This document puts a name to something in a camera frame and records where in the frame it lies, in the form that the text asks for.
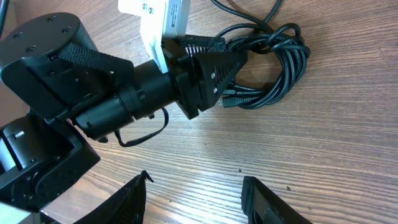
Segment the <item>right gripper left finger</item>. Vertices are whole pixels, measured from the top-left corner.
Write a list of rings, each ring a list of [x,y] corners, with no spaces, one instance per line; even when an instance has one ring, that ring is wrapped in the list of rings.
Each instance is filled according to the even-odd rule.
[[[153,182],[146,170],[135,176],[110,198],[76,224],[143,224],[146,207],[146,180]]]

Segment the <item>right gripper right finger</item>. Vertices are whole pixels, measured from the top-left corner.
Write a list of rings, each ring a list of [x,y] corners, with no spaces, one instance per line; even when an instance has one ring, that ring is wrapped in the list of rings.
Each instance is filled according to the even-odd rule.
[[[312,224],[254,176],[244,176],[241,206],[253,224]]]

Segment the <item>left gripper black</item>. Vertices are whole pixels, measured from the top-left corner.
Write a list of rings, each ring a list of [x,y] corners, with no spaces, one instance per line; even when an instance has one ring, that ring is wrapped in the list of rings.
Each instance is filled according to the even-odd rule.
[[[201,103],[215,105],[248,60],[246,52],[224,52],[223,37],[164,37],[161,47],[177,91],[177,104],[188,119],[199,115]]]

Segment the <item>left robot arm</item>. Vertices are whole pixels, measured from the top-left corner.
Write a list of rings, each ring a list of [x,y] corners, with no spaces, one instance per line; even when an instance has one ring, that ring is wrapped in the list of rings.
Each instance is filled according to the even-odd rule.
[[[1,42],[1,81],[30,106],[1,128],[1,201],[38,212],[100,159],[88,139],[107,135],[171,103],[188,118],[213,107],[247,62],[221,38],[164,39],[162,72],[98,51],[79,18],[37,17]]]

